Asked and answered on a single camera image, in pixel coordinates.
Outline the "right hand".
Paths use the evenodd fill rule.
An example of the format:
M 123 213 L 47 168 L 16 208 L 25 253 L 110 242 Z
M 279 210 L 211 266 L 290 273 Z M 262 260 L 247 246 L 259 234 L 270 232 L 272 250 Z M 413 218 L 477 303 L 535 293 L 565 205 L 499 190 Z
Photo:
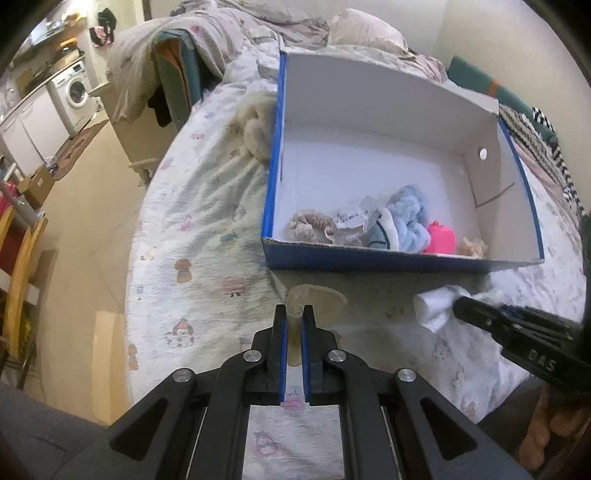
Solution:
M 590 407 L 572 407 L 549 385 L 540 392 L 518 459 L 529 471 L 544 465 L 546 449 L 554 438 L 578 442 L 590 424 Z

